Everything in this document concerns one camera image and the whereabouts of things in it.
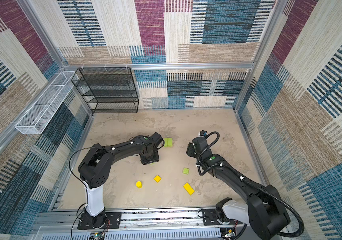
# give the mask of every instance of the wire mesh shelf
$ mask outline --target wire mesh shelf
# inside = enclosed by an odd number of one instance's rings
[[[77,79],[74,71],[58,74],[15,128],[22,134],[41,134],[72,89],[71,79]]]
[[[79,68],[72,83],[92,113],[137,113],[139,98],[130,68]]]

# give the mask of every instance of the yellow cylinder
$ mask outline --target yellow cylinder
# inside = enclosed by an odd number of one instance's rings
[[[142,182],[141,181],[137,181],[136,182],[136,186],[137,186],[137,188],[142,188]]]

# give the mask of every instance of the patterned wall panel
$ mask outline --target patterned wall panel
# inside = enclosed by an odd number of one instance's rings
[[[140,109],[233,108],[248,69],[135,70]]]
[[[0,1],[0,133],[57,70],[17,2]]]
[[[31,3],[53,44],[75,65],[253,61],[275,0]],[[152,48],[163,50],[144,50]]]
[[[342,239],[342,1],[290,0],[275,32],[239,115],[298,239]]]
[[[26,239],[47,211],[88,117],[71,90],[41,135],[18,134],[1,154],[0,233],[7,239]]]

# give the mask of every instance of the black wire shelf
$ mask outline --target black wire shelf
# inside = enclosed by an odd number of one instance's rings
[[[72,81],[92,113],[137,113],[139,98],[130,68],[78,68]]]

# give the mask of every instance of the mounting plate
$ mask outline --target mounting plate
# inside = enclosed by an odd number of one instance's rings
[[[211,226],[211,225],[221,225],[221,223],[218,222],[218,217],[215,213],[215,209],[202,209],[203,214],[203,224],[205,226]],[[228,225],[235,224],[235,220],[231,220]]]
[[[121,212],[106,212],[106,222],[107,219],[109,219],[109,229],[117,229],[120,226],[120,220],[121,220]],[[87,218],[83,221],[79,221],[79,224],[77,225],[78,230],[88,230],[88,229],[95,229],[92,227],[92,224],[90,221],[87,220]]]

